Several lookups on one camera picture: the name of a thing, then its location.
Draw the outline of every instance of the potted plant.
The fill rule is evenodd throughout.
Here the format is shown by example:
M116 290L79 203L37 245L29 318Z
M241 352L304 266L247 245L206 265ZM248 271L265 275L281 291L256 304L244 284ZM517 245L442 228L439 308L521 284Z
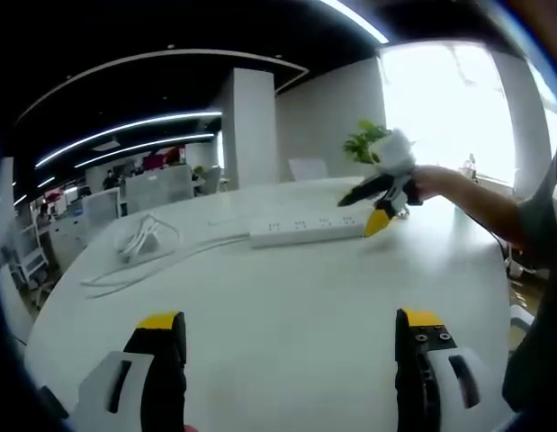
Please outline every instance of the potted plant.
M372 176L376 171L376 164L380 162L376 152L371 150L374 142L389 136L392 131L378 126L371 121L361 120L358 122L359 133L351 133L350 138L344 143L344 152L360 164L363 176Z

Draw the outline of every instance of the black ceiling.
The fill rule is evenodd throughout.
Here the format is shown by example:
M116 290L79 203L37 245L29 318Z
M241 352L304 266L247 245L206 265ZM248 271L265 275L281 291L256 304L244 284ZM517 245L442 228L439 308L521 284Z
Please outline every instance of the black ceiling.
M391 42L470 38L510 46L465 1L343 0ZM307 68L311 79L372 56L379 44L318 0L90 0L5 4L0 17L0 140L15 156L15 177L29 191L46 176L81 174L73 166L93 154L99 139L43 169L51 151L120 124L211 106L232 68L274 73L276 88L300 71L267 61L212 55L168 55L107 67L144 53L233 50ZM57 92L21 115L39 98ZM207 125L220 128L220 121ZM204 131L199 121L117 134L122 145Z

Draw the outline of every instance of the office desk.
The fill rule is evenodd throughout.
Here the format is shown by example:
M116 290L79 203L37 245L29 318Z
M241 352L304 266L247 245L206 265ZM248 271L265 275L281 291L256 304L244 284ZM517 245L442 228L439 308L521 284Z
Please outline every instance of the office desk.
M331 212L359 178L261 186L154 209L184 239L228 236L249 217ZM358 203L363 211L367 203ZM34 324L25 363L68 409L81 380L137 323L185 312L185 418L200 430L395 430L394 320L435 311L501 385L508 282L499 245L440 198L372 238L219 247L98 299L80 280L110 269L117 220L64 274Z

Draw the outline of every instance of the white power strip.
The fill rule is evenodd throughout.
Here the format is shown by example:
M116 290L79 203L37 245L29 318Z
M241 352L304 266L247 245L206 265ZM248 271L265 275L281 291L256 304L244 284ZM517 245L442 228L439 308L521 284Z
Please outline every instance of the white power strip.
M367 216L360 214L314 215L290 220L254 220L250 229L252 248L295 245L362 237Z

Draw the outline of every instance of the person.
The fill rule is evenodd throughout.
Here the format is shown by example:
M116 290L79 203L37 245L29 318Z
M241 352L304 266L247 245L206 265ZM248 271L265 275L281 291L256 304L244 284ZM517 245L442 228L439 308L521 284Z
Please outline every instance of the person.
M117 186L118 186L118 178L116 177L116 175L114 175L114 172L111 169L109 169L108 173L106 173L106 178L102 183L102 188L104 190L107 190Z
M557 397L557 151L537 192L524 202L438 166L417 166L413 179L422 200L442 195L514 247L533 252L551 269L535 322L509 358L503 385L514 411L546 409Z
M48 205L44 202L40 206L40 212L36 216L36 226L38 229L47 227L50 224L50 216L48 215Z

